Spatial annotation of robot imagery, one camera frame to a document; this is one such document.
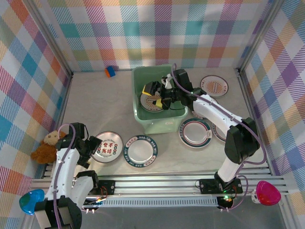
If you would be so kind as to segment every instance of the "plate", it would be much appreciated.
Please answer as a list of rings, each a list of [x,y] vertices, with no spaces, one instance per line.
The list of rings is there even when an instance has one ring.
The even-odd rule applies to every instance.
[[[229,90],[227,81],[217,75],[208,75],[204,77],[200,82],[200,87],[212,97],[224,96]]]
[[[124,143],[117,133],[106,131],[96,137],[102,140],[102,143],[98,146],[95,154],[92,155],[94,160],[101,163],[108,163],[119,157]]]
[[[216,99],[214,99],[214,98],[212,98],[212,97],[211,97],[211,99],[212,99],[214,102],[218,103]],[[201,116],[199,116],[195,111],[192,111],[192,114],[193,114],[196,118],[200,118],[200,119],[202,119],[202,120],[208,120],[206,117],[201,117]]]
[[[163,111],[163,109],[153,104],[153,101],[156,101],[158,99],[161,99],[161,97],[158,94],[155,95],[141,94],[140,103],[146,111],[160,112]]]
[[[214,123],[212,123],[212,131],[219,140],[225,142],[225,134]]]
[[[210,143],[212,131],[209,125],[199,118],[184,121],[179,128],[180,139],[192,148],[202,148]]]
[[[137,135],[124,146],[124,158],[129,165],[137,168],[149,166],[158,155],[156,142],[148,136]]]

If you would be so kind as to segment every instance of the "green plastic basket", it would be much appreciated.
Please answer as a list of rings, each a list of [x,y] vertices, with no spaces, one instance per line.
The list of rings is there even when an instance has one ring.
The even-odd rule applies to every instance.
[[[140,104],[140,96],[144,85],[151,81],[159,81],[171,72],[171,65],[164,64],[151,67],[137,67],[132,70],[133,113],[135,119],[143,126],[144,133],[160,134],[176,132],[182,120],[187,116],[188,108],[182,110],[164,110],[161,112],[146,111]],[[172,109],[181,109],[181,102],[171,105]]]

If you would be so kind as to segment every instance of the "table surface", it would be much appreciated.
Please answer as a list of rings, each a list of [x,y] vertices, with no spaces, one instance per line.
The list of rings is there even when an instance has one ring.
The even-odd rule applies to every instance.
[[[223,77],[229,84],[228,93],[216,100],[235,115],[248,117],[249,112],[233,68],[193,68],[187,69],[194,87],[200,85],[204,76],[214,74]],[[189,111],[186,119],[192,118]],[[64,123],[84,123],[90,135],[96,136],[104,131],[118,133],[126,143],[135,135],[143,135],[142,126],[135,120],[132,108],[131,71],[116,72],[116,76],[107,78],[104,72],[76,73],[63,119]],[[98,175],[203,172],[215,171],[225,159],[224,143],[215,136],[204,148],[194,149],[186,146],[178,132],[149,135],[158,146],[158,156],[149,166],[135,168],[129,165],[123,153],[116,160],[102,164],[92,158],[89,170]],[[250,158],[261,161],[261,148]],[[75,173],[85,169],[77,166]]]

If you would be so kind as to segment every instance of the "brown teddy bear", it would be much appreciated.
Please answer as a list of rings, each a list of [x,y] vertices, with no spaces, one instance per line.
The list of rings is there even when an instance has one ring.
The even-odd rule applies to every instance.
[[[60,138],[66,134],[61,131]],[[30,157],[38,164],[52,163],[56,160],[55,145],[58,142],[58,131],[54,130],[41,141],[41,145],[31,153]]]

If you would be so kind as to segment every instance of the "plaid wall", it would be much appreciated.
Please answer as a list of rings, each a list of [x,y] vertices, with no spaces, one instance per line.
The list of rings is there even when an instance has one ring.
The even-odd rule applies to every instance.
[[[17,228],[31,152],[54,128],[68,78],[21,0],[0,1],[0,228]]]
[[[252,105],[277,175],[305,228],[305,1],[286,0],[246,70]]]
[[[184,68],[236,66],[266,15],[260,18],[260,14],[272,2],[35,1],[76,71],[100,71],[109,65],[130,69],[174,62]]]

